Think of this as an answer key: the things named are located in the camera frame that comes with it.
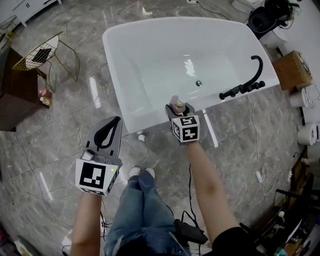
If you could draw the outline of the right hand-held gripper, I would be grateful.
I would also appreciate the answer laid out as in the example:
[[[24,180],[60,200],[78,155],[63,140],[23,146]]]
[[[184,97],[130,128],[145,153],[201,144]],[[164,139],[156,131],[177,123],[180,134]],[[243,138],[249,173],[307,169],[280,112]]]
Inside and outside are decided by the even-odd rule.
[[[180,115],[175,114],[169,104],[165,105],[166,114],[171,122],[171,131],[180,144],[199,141],[200,121],[195,114],[195,109],[185,103],[185,111]]]

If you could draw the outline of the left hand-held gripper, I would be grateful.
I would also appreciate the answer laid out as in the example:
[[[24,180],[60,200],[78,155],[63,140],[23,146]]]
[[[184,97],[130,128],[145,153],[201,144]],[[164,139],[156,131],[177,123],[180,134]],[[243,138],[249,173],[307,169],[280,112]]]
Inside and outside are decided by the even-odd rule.
[[[75,161],[75,186],[83,192],[108,196],[123,163],[119,156],[123,121],[106,118],[89,129],[80,158]]]

